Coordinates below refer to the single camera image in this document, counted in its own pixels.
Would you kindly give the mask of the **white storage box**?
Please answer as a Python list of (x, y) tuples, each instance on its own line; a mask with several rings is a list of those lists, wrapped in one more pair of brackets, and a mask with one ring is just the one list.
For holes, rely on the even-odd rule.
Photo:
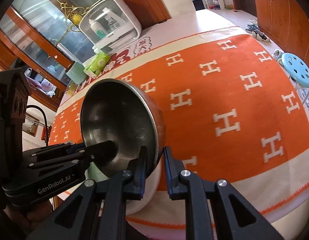
[(93, 50), (113, 54), (138, 39), (142, 26), (123, 0), (102, 0), (82, 18), (79, 29)]

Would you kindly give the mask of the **red white table mat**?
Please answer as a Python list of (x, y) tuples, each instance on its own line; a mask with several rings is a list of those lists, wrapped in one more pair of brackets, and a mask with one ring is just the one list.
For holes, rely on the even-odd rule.
[(101, 69), (101, 72), (96, 77), (87, 77), (86, 80), (78, 85), (75, 92), (84, 89), (92, 81), (95, 81), (99, 77), (109, 73), (111, 70), (122, 66), (123, 64), (131, 61), (137, 56), (140, 56), (152, 49), (152, 41), (150, 36), (143, 36), (132, 45), (128, 45), (124, 49), (120, 49), (118, 52), (110, 56), (108, 63)]

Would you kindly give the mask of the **green plate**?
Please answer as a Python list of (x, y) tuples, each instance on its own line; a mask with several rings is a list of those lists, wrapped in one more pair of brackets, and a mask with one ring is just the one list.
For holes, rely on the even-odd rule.
[(92, 179), (96, 182), (109, 180), (109, 177), (104, 175), (103, 172), (101, 172), (94, 163), (90, 163), (90, 166), (85, 174), (87, 179)]

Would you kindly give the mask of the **mint green canister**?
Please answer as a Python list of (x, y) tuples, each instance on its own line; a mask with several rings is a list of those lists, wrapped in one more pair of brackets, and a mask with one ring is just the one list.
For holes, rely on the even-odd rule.
[(85, 67), (75, 61), (74, 64), (71, 66), (71, 68), (67, 71), (66, 75), (76, 84), (76, 85), (80, 85), (82, 84), (86, 78), (87, 75), (84, 72)]

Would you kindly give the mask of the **blue plastic stool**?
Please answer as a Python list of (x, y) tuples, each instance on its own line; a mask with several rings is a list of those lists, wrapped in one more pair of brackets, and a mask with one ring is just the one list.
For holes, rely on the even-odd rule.
[(309, 99), (309, 67), (301, 58), (292, 53), (283, 53), (278, 63), (284, 67), (289, 78), (295, 81), (294, 89), (297, 94), (300, 90), (307, 90), (306, 94), (301, 97), (302, 104), (304, 104)]

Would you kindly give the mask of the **orange H pattern cloth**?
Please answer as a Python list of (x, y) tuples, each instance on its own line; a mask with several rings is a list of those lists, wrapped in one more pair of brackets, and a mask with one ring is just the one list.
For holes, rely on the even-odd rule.
[(229, 181), (271, 222), (308, 207), (308, 117), (270, 53), (238, 27), (150, 38), (150, 51), (98, 80), (153, 98), (173, 155), (203, 179)]

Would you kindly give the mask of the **wooden wall cabinet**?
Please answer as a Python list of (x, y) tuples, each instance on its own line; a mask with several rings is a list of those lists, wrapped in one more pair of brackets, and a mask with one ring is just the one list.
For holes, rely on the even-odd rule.
[(309, 67), (309, 19), (296, 0), (255, 0), (261, 30)]

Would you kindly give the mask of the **green tissue pack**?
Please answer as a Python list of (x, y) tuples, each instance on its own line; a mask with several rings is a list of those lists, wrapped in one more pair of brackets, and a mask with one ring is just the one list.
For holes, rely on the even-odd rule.
[(97, 77), (103, 71), (109, 61), (110, 56), (108, 54), (99, 52), (84, 68), (84, 73), (89, 77)]

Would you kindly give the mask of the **dark steel bowl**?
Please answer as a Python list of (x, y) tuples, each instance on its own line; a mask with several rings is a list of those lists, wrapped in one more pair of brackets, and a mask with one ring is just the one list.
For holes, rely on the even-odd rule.
[(105, 150), (94, 163), (107, 177), (128, 168), (139, 157), (141, 147), (148, 150), (146, 176), (157, 167), (166, 141), (163, 112), (153, 98), (131, 83), (103, 79), (86, 93), (80, 113), (82, 140), (86, 146), (112, 141), (116, 156), (107, 160)]

